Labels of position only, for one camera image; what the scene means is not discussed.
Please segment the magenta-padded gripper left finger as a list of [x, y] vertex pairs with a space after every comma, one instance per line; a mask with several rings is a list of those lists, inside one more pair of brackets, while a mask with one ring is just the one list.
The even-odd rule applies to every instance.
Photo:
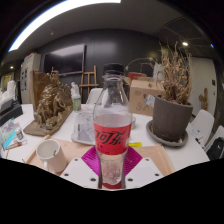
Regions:
[[98, 189], [100, 160], [95, 147], [90, 148], [80, 158], [74, 157], [61, 177], [84, 188]]

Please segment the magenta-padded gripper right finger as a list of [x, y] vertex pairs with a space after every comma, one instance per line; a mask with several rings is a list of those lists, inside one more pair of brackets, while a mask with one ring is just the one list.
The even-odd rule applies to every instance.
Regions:
[[125, 188], [143, 187], [163, 177], [150, 157], [142, 157], [133, 148], [129, 148], [124, 159]]

